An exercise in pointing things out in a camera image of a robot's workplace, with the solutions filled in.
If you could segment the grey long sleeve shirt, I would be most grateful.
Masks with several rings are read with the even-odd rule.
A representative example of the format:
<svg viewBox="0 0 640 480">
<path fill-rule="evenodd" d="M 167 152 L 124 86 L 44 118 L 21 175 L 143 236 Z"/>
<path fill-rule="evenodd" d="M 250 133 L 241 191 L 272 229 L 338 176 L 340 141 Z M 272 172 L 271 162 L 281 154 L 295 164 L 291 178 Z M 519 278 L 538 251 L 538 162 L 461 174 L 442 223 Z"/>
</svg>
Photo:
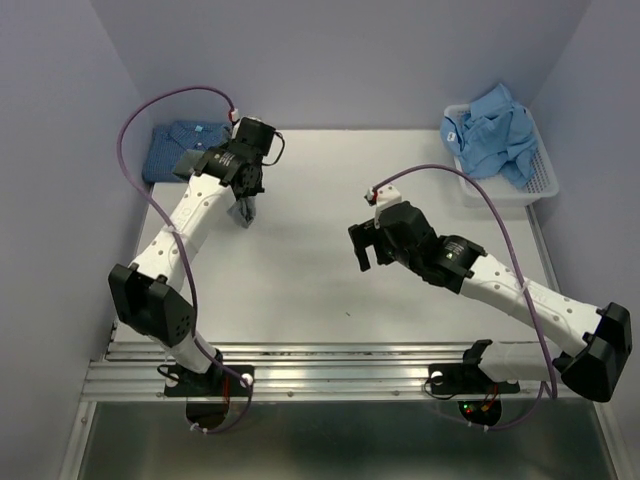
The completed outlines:
<svg viewBox="0 0 640 480">
<path fill-rule="evenodd" d="M 174 168 L 187 181 L 208 175 L 214 185 L 230 188 L 233 199 L 226 214 L 240 227 L 248 228 L 256 216 L 255 197 L 263 193 L 262 168 L 257 160 L 233 154 L 219 147 L 206 151 L 187 150 Z"/>
</svg>

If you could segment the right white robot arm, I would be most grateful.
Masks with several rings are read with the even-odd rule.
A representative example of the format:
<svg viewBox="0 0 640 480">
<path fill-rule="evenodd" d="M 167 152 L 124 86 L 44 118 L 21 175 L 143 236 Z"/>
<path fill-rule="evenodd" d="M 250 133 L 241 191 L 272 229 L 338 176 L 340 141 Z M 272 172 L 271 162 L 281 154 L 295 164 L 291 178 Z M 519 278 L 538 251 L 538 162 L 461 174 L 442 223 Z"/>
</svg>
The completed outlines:
<svg viewBox="0 0 640 480">
<path fill-rule="evenodd" d="M 556 379 L 591 401 L 611 400 L 632 352 L 629 311 L 565 297 L 529 279 L 458 235 L 439 235 L 407 201 L 380 209 L 374 218 L 349 227 L 362 271 L 373 248 L 380 265 L 398 263 L 431 286 L 479 301 L 536 329 L 547 342 L 475 341 L 457 364 L 433 364 L 437 395 L 516 393 L 521 381 Z"/>
</svg>

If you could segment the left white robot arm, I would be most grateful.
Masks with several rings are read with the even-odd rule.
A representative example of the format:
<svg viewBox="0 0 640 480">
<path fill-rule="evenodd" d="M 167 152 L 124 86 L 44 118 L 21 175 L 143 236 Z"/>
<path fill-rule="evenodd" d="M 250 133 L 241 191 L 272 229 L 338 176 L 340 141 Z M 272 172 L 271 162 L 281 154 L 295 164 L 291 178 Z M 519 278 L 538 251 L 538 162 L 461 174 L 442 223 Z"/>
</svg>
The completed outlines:
<svg viewBox="0 0 640 480">
<path fill-rule="evenodd" d="M 161 215 L 164 225 L 150 244 L 108 276 L 119 320 L 174 359 L 160 370 L 171 394 L 184 388 L 189 395 L 211 395 L 234 374 L 199 334 L 197 302 L 181 290 L 195 285 L 191 263 L 222 216 L 242 228 L 253 223 L 256 197 L 264 191 L 264 159 L 280 135 L 257 118 L 243 117 L 221 145 L 186 151 L 174 168 L 186 183 L 179 203 Z"/>
</svg>

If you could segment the blue checked folded shirt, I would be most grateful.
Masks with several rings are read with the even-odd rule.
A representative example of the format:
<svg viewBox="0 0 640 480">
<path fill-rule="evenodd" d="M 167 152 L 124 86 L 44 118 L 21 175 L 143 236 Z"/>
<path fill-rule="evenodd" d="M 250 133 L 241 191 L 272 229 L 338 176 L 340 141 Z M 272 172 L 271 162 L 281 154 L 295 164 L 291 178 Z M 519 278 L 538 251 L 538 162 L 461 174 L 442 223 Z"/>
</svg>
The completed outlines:
<svg viewBox="0 0 640 480">
<path fill-rule="evenodd" d="M 153 129 L 142 179 L 148 184 L 180 183 L 174 168 L 187 150 L 205 151 L 224 143 L 229 137 L 227 123 L 174 121 Z"/>
</svg>

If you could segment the light blue crumpled shirt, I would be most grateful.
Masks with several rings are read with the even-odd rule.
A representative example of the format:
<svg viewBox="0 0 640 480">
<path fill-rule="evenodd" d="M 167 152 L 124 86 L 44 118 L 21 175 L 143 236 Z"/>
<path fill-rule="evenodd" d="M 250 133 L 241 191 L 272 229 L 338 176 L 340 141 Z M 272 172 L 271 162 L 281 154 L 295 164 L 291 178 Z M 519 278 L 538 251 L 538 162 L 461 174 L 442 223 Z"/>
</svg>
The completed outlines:
<svg viewBox="0 0 640 480">
<path fill-rule="evenodd" d="M 503 84 L 471 102 L 460 119 L 444 116 L 440 136 L 460 169 L 475 180 L 501 175 L 522 188 L 534 175 L 533 121 Z"/>
</svg>

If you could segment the white plastic basket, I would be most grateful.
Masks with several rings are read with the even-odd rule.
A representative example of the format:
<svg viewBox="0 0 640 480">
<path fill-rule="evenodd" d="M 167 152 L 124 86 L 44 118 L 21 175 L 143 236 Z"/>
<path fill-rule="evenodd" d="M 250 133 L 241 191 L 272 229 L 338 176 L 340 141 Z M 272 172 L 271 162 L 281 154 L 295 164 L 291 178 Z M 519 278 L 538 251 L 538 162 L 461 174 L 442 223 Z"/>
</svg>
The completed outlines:
<svg viewBox="0 0 640 480">
<path fill-rule="evenodd" d="M 533 134 L 538 142 L 537 150 L 531 159 L 533 176 L 522 188 L 516 188 L 501 174 L 478 180 L 478 184 L 496 207 L 527 207 L 540 199 L 554 197 L 559 192 L 558 180 L 535 120 L 529 109 L 525 107 L 524 110 L 533 123 Z M 462 123 L 461 120 L 468 113 L 469 104 L 449 105 L 444 109 L 444 116 L 458 123 Z M 486 206 L 482 196 L 467 180 L 458 177 L 458 184 L 465 206 Z"/>
</svg>

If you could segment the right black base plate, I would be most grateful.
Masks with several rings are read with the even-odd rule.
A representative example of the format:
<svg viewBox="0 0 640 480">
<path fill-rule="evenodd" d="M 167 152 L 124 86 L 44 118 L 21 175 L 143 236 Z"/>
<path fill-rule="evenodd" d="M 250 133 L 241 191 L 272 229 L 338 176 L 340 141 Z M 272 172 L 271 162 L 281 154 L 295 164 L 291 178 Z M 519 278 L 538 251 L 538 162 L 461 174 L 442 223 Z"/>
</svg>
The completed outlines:
<svg viewBox="0 0 640 480">
<path fill-rule="evenodd" d="M 438 398 L 458 395 L 517 394 L 518 382 L 494 381 L 480 369 L 482 355 L 491 340 L 478 340 L 465 350 L 458 363 L 438 363 L 428 366 L 426 390 Z"/>
</svg>

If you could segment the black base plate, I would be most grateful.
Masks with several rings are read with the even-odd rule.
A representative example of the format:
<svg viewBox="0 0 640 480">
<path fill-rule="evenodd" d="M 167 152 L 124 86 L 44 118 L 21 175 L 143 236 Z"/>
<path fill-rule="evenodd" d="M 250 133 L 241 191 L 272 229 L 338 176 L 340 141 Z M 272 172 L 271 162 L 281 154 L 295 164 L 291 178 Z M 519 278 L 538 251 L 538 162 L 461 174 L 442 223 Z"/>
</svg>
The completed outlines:
<svg viewBox="0 0 640 480">
<path fill-rule="evenodd" d="M 164 378 L 168 398 L 248 398 L 248 390 L 233 375 L 215 366 L 205 373 L 194 373 L 179 364 L 161 364 L 157 372 Z"/>
<path fill-rule="evenodd" d="M 458 363 L 438 363 L 428 366 L 426 390 L 438 398 L 458 395 L 517 394 L 518 382 L 494 381 L 480 369 L 482 355 L 491 340 L 478 340 L 465 350 Z"/>
</svg>

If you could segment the aluminium rail frame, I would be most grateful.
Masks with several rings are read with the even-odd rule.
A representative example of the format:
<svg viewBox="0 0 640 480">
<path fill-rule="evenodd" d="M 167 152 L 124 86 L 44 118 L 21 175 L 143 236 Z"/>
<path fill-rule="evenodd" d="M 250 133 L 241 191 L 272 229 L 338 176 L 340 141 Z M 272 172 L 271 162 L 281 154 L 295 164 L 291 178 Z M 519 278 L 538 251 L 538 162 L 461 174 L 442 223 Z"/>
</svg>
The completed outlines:
<svg viewBox="0 0 640 480">
<path fill-rule="evenodd" d="M 475 340 L 519 345 L 524 325 L 398 266 L 360 273 L 346 235 L 361 206 L 306 221 L 267 205 L 243 230 L 220 221 L 196 265 L 202 334 L 257 376 L 222 435 L 189 429 L 164 395 L 150 341 L 119 326 L 85 377 L 65 479 L 617 479 L 605 408 L 524 383 L 506 429 L 462 424 L 423 392 L 433 363 Z"/>
</svg>

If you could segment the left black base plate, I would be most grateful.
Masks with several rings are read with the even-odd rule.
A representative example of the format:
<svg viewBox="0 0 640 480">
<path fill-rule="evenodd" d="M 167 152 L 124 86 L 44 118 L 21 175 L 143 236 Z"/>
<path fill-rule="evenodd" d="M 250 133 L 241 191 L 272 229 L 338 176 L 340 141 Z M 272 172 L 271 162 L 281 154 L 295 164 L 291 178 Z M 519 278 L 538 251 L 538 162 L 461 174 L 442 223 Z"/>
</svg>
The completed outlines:
<svg viewBox="0 0 640 480">
<path fill-rule="evenodd" d="M 157 372 L 164 378 L 168 398 L 248 398 L 248 390 L 233 375 L 215 366 L 205 373 L 194 373 L 179 364 L 161 364 Z"/>
</svg>

